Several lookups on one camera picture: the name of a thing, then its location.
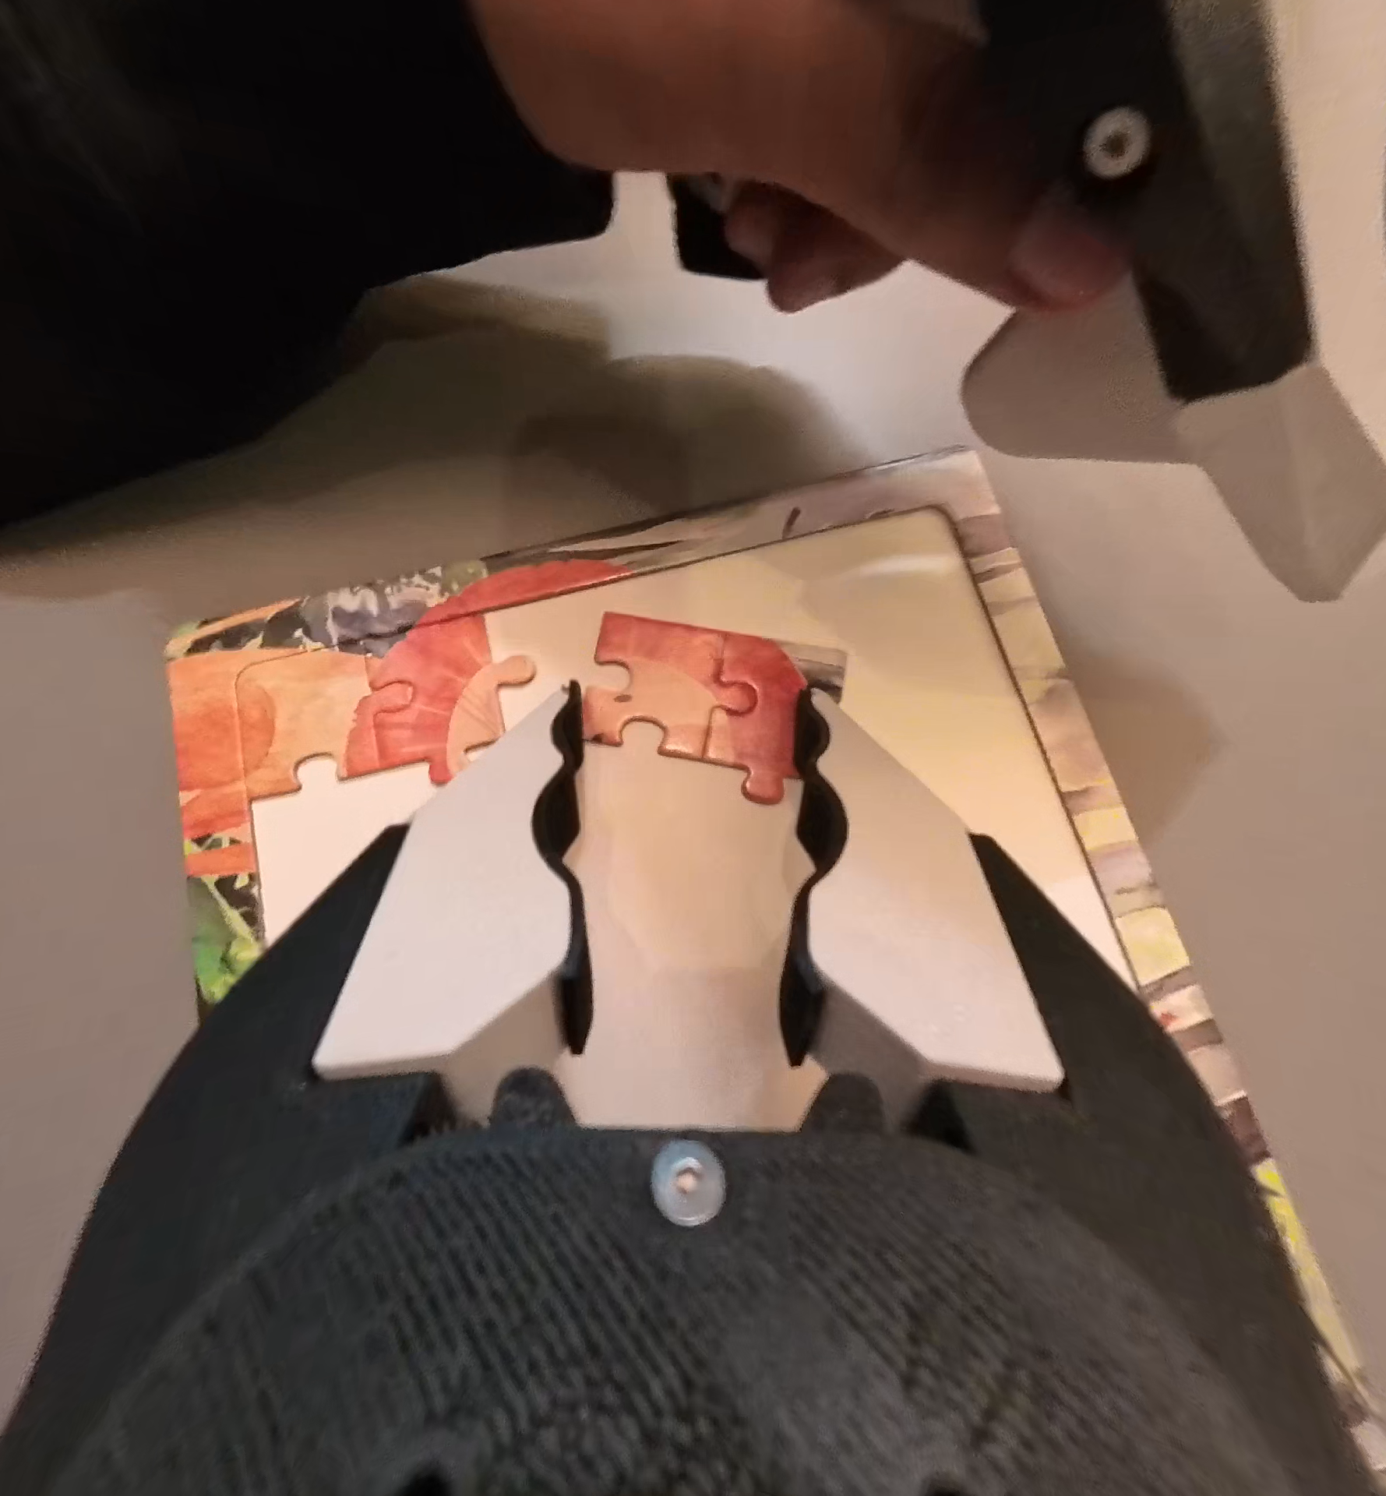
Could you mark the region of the person's left forearm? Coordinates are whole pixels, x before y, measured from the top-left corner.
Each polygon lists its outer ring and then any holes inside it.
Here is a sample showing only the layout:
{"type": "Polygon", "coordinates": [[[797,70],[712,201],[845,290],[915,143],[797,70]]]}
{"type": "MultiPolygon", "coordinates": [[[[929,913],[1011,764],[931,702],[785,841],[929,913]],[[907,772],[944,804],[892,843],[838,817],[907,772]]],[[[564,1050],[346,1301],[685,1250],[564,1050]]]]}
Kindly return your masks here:
{"type": "Polygon", "coordinates": [[[466,3],[0,3],[0,528],[254,439],[367,292],[613,204],[466,3]]]}

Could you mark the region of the person's left hand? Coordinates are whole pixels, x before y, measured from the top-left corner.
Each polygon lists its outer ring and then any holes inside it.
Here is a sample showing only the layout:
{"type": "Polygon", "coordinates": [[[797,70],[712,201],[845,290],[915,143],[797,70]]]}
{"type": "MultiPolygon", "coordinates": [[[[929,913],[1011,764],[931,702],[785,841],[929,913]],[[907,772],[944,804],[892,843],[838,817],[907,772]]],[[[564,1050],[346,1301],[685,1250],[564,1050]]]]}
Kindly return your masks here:
{"type": "Polygon", "coordinates": [[[602,172],[718,177],[723,236],[798,313],[913,263],[1076,309],[1124,252],[1049,185],[956,25],[899,3],[472,3],[540,145],[602,172]]]}

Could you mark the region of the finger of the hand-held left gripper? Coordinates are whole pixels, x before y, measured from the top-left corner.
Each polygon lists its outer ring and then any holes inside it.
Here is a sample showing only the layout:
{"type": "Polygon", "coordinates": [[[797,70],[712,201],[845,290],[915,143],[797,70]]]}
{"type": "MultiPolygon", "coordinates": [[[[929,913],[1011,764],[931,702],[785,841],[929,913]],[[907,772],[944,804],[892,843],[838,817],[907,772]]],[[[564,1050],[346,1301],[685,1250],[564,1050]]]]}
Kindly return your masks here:
{"type": "Polygon", "coordinates": [[[1076,311],[1011,316],[967,364],[961,399],[982,444],[1007,456],[1191,461],[1132,284],[1076,311]]]}
{"type": "Polygon", "coordinates": [[[1332,603],[1386,538],[1386,442],[1320,364],[1186,402],[1173,420],[1249,546],[1304,603],[1332,603]]]}

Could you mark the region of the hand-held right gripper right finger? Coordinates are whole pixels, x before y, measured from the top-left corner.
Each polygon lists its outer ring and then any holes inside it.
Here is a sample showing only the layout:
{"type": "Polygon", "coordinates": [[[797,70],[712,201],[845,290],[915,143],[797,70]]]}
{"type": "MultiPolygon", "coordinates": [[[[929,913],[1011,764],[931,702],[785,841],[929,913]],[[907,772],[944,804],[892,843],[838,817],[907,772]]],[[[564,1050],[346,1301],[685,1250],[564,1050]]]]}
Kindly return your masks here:
{"type": "Polygon", "coordinates": [[[792,1068],[884,1116],[940,1081],[1049,1093],[1065,1069],[964,820],[817,688],[795,705],[795,891],[777,982],[792,1068]]]}

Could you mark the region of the pale orange puzzle piece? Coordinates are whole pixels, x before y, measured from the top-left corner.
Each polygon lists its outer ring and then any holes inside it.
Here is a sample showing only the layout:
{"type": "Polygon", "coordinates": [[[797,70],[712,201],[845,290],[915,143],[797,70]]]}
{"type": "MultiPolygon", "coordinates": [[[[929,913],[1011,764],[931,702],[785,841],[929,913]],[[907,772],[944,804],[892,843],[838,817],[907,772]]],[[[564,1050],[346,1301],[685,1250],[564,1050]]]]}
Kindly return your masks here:
{"type": "Polygon", "coordinates": [[[340,779],[385,766],[377,721],[412,699],[409,683],[377,685],[380,662],[337,649],[306,649],[239,672],[235,701],[251,798],[297,792],[297,768],[334,761],[340,779]]]}

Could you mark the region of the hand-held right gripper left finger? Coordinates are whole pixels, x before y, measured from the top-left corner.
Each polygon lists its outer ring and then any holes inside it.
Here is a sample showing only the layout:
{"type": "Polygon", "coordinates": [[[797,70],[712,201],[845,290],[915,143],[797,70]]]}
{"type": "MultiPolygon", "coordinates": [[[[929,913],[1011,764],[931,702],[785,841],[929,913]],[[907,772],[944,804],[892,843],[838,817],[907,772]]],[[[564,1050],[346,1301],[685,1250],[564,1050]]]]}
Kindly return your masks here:
{"type": "Polygon", "coordinates": [[[570,681],[415,812],[313,1053],[322,1079],[434,1074],[466,1120],[519,1068],[583,1053],[594,1018],[570,681]]]}

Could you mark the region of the joined orange puzzle pieces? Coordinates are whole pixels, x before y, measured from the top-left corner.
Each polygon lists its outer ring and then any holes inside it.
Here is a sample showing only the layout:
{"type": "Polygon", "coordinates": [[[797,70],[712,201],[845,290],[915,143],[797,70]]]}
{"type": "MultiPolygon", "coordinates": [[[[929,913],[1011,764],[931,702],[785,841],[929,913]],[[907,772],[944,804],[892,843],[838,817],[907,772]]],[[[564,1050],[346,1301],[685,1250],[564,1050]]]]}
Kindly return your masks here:
{"type": "Polygon", "coordinates": [[[797,776],[797,701],[811,686],[838,697],[848,654],[608,611],[594,661],[627,681],[583,689],[586,740],[619,747],[627,726],[656,726],[661,755],[738,771],[746,800],[774,806],[797,776]]]}

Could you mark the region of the red ribbed puzzle piece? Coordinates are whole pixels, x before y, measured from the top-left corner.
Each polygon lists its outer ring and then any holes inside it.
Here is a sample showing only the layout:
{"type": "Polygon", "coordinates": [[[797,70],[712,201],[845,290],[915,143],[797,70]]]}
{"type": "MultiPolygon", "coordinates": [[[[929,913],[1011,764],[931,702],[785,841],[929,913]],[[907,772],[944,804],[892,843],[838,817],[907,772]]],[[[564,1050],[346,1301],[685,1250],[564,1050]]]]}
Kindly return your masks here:
{"type": "Polygon", "coordinates": [[[520,653],[495,657],[479,614],[413,627],[367,669],[346,737],[343,776],[425,764],[436,785],[504,732],[500,694],[535,678],[520,653]]]}

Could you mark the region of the jigsaw puzzle tray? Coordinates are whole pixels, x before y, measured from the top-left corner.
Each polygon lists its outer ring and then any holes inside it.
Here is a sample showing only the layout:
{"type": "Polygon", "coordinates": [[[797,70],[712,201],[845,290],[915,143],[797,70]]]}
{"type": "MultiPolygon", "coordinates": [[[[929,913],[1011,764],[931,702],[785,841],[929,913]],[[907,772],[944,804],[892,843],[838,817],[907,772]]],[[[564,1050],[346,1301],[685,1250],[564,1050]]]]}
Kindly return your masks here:
{"type": "MultiPolygon", "coordinates": [[[[431,792],[425,764],[340,779],[297,768],[290,795],[251,798],[236,678],[306,649],[380,661],[413,627],[479,614],[495,657],[535,678],[500,694],[514,726],[568,677],[627,681],[594,661],[608,611],[845,649],[840,697],[892,756],[1039,881],[1140,994],[1197,1074],[1239,1149],[1320,1338],[1319,1365],[1344,1438],[1386,1491],[1386,1425],[1247,1098],[1193,977],[1116,785],[1065,675],[1057,640],[974,456],[907,458],[722,511],[540,547],[450,558],[222,619],[166,646],[179,758],[195,991],[206,1018],[295,922],[342,863],[431,792]]],[[[565,1089],[608,1120],[631,1104],[664,1122],[709,1104],[715,1125],[787,1125],[814,1097],[814,1063],[790,1068],[765,1009],[776,975],[774,892],[734,900],[720,852],[765,867],[795,827],[795,780],[763,806],[741,772],[664,756],[659,729],[627,726],[587,748],[592,806],[627,822],[624,854],[591,833],[589,868],[611,910],[595,1009],[608,1052],[567,1060],[565,1089]]]]}

